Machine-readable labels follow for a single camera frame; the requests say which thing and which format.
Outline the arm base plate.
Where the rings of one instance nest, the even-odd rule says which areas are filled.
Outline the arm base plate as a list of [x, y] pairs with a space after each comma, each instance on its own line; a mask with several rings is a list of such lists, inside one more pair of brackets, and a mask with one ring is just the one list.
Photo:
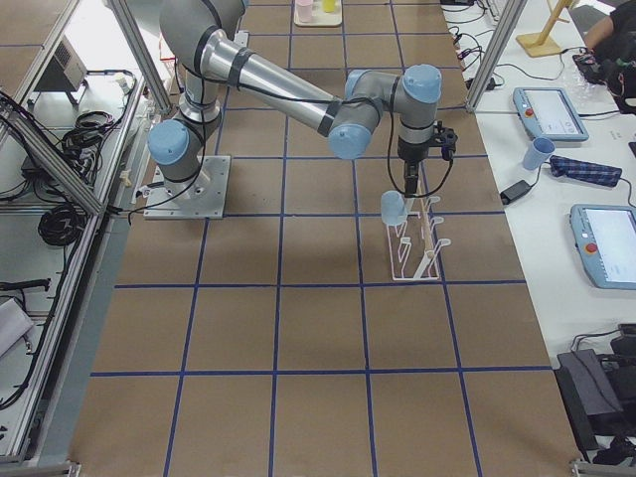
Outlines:
[[182, 184], [166, 182], [158, 166], [154, 181], [161, 186], [148, 193], [143, 216], [148, 220], [221, 219], [224, 215], [232, 157], [217, 155], [198, 157], [203, 161], [201, 172], [194, 182]]

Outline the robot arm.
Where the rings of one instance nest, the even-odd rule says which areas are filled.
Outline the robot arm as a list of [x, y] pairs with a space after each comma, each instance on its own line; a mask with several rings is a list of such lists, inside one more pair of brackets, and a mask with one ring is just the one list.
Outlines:
[[392, 133], [403, 161], [406, 198], [418, 195], [419, 170], [432, 147], [447, 162], [456, 151], [456, 135], [436, 118], [441, 73], [431, 65], [416, 65], [402, 75], [355, 70], [347, 78], [345, 97], [333, 95], [236, 43], [244, 1], [166, 1], [160, 11], [160, 31], [178, 63], [186, 70], [185, 89], [168, 127], [160, 127], [150, 145], [163, 169], [177, 166], [182, 174], [171, 182], [190, 181], [198, 174], [196, 154], [221, 119], [218, 88], [246, 90], [270, 107], [316, 130], [341, 159], [364, 155], [385, 113], [399, 116]]

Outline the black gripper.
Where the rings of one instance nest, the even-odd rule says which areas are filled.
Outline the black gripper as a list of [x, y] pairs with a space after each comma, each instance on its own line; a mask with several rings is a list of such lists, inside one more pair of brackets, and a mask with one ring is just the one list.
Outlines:
[[403, 161], [403, 195], [406, 198], [413, 198], [417, 193], [419, 182], [420, 163], [428, 157], [429, 145], [424, 143], [409, 143], [399, 141], [397, 143], [397, 156]]

